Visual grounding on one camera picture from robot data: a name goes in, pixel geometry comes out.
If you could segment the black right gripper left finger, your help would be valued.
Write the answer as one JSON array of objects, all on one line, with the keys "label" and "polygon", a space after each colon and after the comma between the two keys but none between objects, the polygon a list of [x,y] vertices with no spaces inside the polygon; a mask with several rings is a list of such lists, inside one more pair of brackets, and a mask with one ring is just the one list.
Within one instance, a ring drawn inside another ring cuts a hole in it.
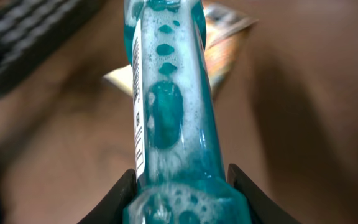
[{"label": "black right gripper left finger", "polygon": [[135,178],[134,169],[126,170],[97,206],[78,223],[122,224],[124,209],[136,195]]}]

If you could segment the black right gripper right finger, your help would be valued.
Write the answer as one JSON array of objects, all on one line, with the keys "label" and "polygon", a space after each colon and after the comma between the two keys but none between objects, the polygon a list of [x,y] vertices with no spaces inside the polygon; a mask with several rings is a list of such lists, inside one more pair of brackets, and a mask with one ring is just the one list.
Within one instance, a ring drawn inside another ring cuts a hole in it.
[{"label": "black right gripper right finger", "polygon": [[252,223],[300,224],[269,198],[236,164],[229,164],[227,181],[248,200]]}]

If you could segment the teal mouthwash bottle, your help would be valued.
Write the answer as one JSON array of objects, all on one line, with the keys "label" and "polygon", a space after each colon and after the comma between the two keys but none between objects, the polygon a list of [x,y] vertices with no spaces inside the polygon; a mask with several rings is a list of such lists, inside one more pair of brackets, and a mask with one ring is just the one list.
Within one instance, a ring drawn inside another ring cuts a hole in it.
[{"label": "teal mouthwash bottle", "polygon": [[124,223],[252,221],[225,179],[204,61],[200,1],[126,0],[137,194]]}]

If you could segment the yellow snack bag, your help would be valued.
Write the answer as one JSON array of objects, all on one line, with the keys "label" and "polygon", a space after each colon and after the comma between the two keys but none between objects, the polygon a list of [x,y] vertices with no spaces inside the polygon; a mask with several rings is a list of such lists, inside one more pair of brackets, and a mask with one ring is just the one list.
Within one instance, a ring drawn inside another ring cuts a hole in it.
[{"label": "yellow snack bag", "polygon": [[[215,2],[202,1],[206,18],[205,68],[212,94],[231,71],[246,29],[257,19]],[[132,67],[113,70],[103,78],[132,96]]]}]

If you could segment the grey plastic shopping basket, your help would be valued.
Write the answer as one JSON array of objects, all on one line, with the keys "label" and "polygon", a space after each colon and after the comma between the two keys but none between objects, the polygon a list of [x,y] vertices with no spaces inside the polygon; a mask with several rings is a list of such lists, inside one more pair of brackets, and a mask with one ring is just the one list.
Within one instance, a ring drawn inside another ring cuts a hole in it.
[{"label": "grey plastic shopping basket", "polygon": [[25,80],[104,0],[0,1],[0,97]]}]

